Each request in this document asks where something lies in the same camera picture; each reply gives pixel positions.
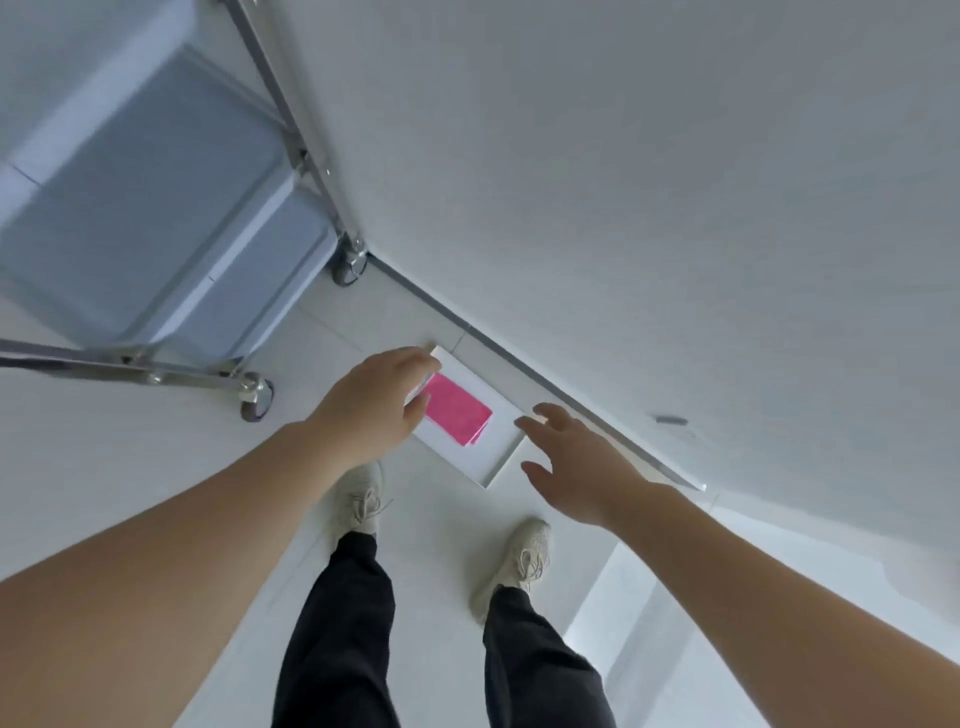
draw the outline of shoe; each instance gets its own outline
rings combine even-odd
[[[337,481],[338,539],[350,531],[376,536],[383,504],[383,470],[375,460],[344,473]]]
[[[550,566],[550,524],[540,519],[522,523],[507,542],[503,563],[493,578],[470,600],[470,610],[481,624],[487,621],[490,599],[500,585],[518,587],[527,594]]]

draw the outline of hand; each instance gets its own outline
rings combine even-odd
[[[333,385],[306,419],[344,472],[385,455],[420,424],[429,397],[403,402],[440,362],[419,347],[364,359]]]
[[[571,519],[609,528],[624,494],[647,481],[605,437],[558,404],[544,402],[534,412],[546,423],[521,417],[516,426],[550,458],[553,473],[538,463],[520,463],[530,484]]]

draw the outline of pink cloth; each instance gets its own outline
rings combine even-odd
[[[460,445],[473,445],[493,414],[486,404],[442,374],[435,374],[423,387],[430,395],[426,416]]]

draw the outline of person's left arm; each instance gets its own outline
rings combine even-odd
[[[290,544],[346,470],[423,417],[440,363],[372,356],[304,422],[225,470],[0,583],[0,725],[173,725]]]

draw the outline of caster wheel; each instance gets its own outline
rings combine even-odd
[[[367,270],[367,257],[364,255],[351,266],[343,255],[333,266],[333,282],[341,288],[346,288],[360,280],[363,272]]]
[[[240,417],[244,422],[258,423],[270,411],[270,405],[274,403],[274,383],[264,379],[263,385],[263,389],[257,393],[256,401],[240,404]]]

